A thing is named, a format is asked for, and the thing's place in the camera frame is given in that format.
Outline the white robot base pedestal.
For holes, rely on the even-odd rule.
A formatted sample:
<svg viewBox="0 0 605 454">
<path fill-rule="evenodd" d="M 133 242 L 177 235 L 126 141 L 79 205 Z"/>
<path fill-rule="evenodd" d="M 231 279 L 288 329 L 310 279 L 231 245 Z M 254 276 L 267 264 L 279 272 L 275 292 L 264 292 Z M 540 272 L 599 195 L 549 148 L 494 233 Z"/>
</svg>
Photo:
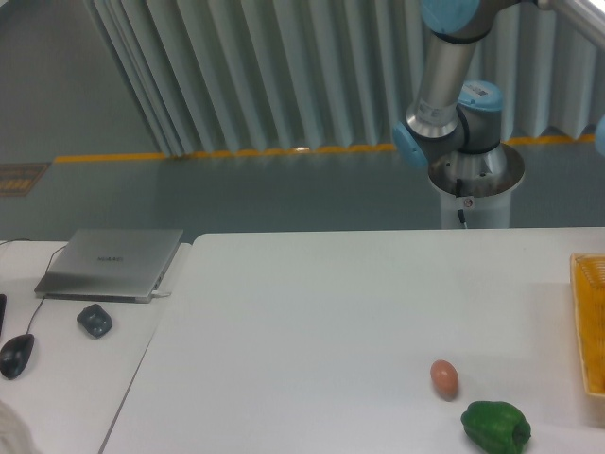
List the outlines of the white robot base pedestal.
<svg viewBox="0 0 605 454">
<path fill-rule="evenodd" d="M 514 148 L 500 144 L 480 154 L 453 151 L 428 167 L 440 197 L 443 229 L 506 229 L 513 191 L 525 175 Z"/>
</svg>

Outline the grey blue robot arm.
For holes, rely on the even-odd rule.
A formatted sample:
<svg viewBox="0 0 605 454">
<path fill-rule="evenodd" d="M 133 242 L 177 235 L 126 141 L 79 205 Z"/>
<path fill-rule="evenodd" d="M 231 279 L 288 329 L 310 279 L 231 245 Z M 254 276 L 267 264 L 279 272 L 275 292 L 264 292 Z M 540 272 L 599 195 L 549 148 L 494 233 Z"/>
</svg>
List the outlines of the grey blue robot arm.
<svg viewBox="0 0 605 454">
<path fill-rule="evenodd" d="M 497 14 L 513 1 L 422 1 L 423 22 L 432 32 L 418 94 L 406 120 L 393 127 L 399 153 L 414 166 L 427 166 L 462 148 L 458 97 L 476 44 L 486 37 Z"/>
</svg>

